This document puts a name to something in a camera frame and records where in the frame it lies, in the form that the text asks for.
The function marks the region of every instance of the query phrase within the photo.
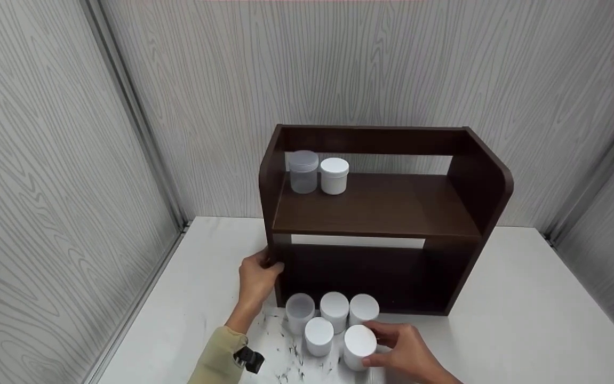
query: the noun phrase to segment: hand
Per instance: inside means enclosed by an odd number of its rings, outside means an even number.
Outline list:
[[[264,248],[244,258],[238,268],[238,274],[241,276],[238,303],[226,322],[226,326],[238,333],[248,332],[252,321],[260,313],[263,302],[271,293],[276,278],[283,272],[282,262],[272,267],[262,267],[266,256],[266,248]]]
[[[415,326],[367,321],[363,325],[375,333],[378,343],[392,348],[387,353],[373,353],[363,359],[365,367],[385,367],[424,384],[460,384],[437,361]]]

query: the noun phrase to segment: dark brown wooden shelf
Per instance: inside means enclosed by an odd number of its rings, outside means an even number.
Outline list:
[[[341,195],[295,194],[285,178],[273,232],[403,238],[480,238],[444,175],[350,173]]]
[[[449,262],[451,256],[445,256],[433,259],[404,248],[294,244],[285,255],[290,262],[281,274],[282,294],[302,292],[318,303],[331,291],[348,299],[366,293],[382,312],[441,315],[460,278],[450,265],[434,262]]]
[[[452,156],[446,175],[351,173],[341,195],[292,192],[285,153]],[[384,312],[448,315],[513,192],[507,167],[468,127],[278,125],[260,165],[276,299],[367,293]],[[424,238],[422,250],[300,245],[292,234]]]

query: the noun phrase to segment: clear jar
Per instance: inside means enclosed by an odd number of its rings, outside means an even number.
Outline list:
[[[294,151],[288,155],[290,188],[297,194],[311,194],[318,186],[318,155],[313,151]]]

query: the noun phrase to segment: beige sleeve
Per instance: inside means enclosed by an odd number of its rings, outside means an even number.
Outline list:
[[[248,336],[230,330],[226,326],[217,328],[202,355],[188,384],[238,384],[243,368],[236,364],[233,354],[248,345]]]

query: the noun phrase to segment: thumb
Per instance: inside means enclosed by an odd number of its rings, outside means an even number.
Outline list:
[[[276,264],[269,267],[268,270],[274,272],[278,276],[281,272],[283,272],[284,268],[285,264],[283,264],[282,262],[277,262]]]
[[[387,367],[390,364],[389,353],[373,353],[361,360],[361,364],[365,367]]]

